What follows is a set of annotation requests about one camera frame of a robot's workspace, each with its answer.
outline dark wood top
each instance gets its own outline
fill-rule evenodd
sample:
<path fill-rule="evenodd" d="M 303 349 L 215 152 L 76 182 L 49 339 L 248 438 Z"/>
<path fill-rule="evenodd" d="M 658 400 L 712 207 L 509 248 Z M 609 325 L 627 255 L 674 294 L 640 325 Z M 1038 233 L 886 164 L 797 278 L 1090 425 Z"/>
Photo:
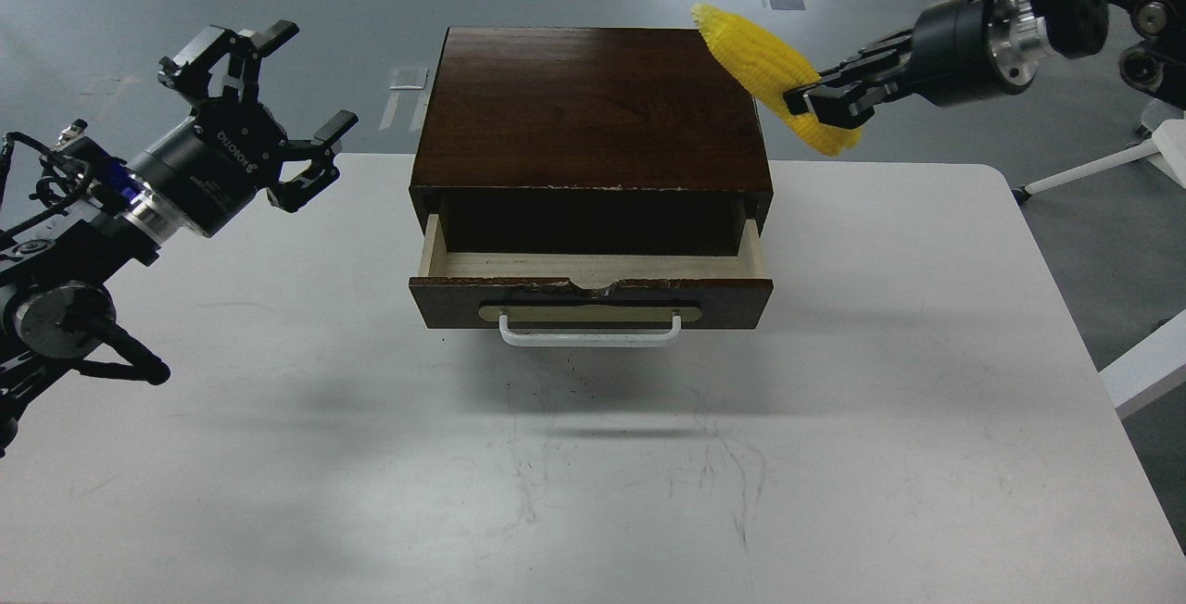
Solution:
<path fill-rule="evenodd" d="M 772 191 L 750 94 L 643 28 L 451 28 L 412 186 Z"/>

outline cable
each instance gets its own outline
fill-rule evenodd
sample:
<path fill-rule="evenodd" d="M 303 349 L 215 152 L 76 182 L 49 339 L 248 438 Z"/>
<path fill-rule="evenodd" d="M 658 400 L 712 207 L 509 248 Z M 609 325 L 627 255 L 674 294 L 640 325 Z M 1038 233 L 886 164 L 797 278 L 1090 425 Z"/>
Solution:
<path fill-rule="evenodd" d="M 37 227 L 42 222 L 45 222 L 46 220 L 53 217 L 55 215 L 59 215 L 65 209 L 74 205 L 75 202 L 77 202 L 77 199 L 81 199 L 82 196 L 87 193 L 87 190 L 90 187 L 90 184 L 94 180 L 95 180 L 94 165 L 87 164 L 85 169 L 83 170 L 82 178 L 78 180 L 77 185 L 75 185 L 75 187 L 70 190 L 70 192 L 65 197 L 63 197 L 62 201 L 43 210 L 38 215 L 34 215 L 28 220 L 25 220 L 20 224 L 17 224 L 15 227 L 9 228 L 8 230 L 0 231 L 0 246 L 6 246 L 6 247 L 12 246 L 13 242 L 15 242 L 13 241 L 13 237 L 17 236 L 18 234 L 23 234 L 32 229 L 33 227 Z"/>
<path fill-rule="evenodd" d="M 42 157 L 50 154 L 50 148 L 46 147 L 45 144 L 30 136 L 28 134 L 8 132 L 4 135 L 4 141 L 0 144 L 0 205 L 4 205 L 5 186 L 8 184 L 8 171 L 12 169 L 12 151 L 17 146 L 14 141 L 20 141 L 21 144 L 33 148 L 34 151 L 42 153 Z"/>

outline drawer front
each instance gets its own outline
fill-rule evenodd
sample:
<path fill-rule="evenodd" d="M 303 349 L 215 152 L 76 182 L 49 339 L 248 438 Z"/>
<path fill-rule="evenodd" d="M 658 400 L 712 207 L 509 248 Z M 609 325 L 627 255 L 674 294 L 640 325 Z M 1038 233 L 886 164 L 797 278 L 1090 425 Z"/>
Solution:
<path fill-rule="evenodd" d="M 773 291 L 767 279 L 619 280 L 600 290 L 584 290 L 567 278 L 412 278 L 412 295 L 431 329 L 495 329 L 491 306 L 573 306 L 572 322 L 517 322 L 517 328 L 630 329 L 665 328 L 667 322 L 580 320 L 594 311 L 582 306 L 684 309 L 699 318 L 687 329 L 754 329 Z"/>

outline white stand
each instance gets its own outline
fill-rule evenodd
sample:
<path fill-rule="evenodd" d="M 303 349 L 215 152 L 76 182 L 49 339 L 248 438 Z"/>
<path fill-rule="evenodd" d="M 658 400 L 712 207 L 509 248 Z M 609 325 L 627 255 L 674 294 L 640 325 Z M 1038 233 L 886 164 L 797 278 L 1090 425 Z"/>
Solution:
<path fill-rule="evenodd" d="M 1099 376 L 1121 419 L 1186 381 L 1186 312 L 1128 350 Z"/>
<path fill-rule="evenodd" d="M 1013 193 L 1024 203 L 1038 192 L 1140 159 L 1148 159 L 1174 183 L 1186 187 L 1186 120 L 1167 120 L 1153 132 L 1152 139 L 1139 146 L 1029 183 Z M 1186 381 L 1186 312 L 1115 360 L 1099 376 L 1121 419 L 1181 384 Z"/>
<path fill-rule="evenodd" d="M 1174 183 L 1186 187 L 1186 120 L 1167 120 L 1153 132 L 1152 139 L 1141 145 L 1024 185 L 1014 190 L 1014 196 L 1018 197 L 1019 202 L 1025 202 L 1038 192 L 1051 187 L 1058 187 L 1079 178 L 1095 176 L 1114 166 L 1146 158 L 1166 176 L 1169 176 Z"/>

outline yellow object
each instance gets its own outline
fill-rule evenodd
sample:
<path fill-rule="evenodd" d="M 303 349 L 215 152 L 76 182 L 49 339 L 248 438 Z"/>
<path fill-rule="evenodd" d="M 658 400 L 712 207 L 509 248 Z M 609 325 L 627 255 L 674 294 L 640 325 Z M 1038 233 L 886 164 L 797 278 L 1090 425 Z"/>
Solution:
<path fill-rule="evenodd" d="M 833 157 L 861 140 L 860 129 L 823 125 L 810 112 L 791 114 L 783 93 L 820 81 L 820 74 L 783 39 L 740 15 L 703 2 L 691 7 L 691 18 L 716 62 L 809 146 Z"/>

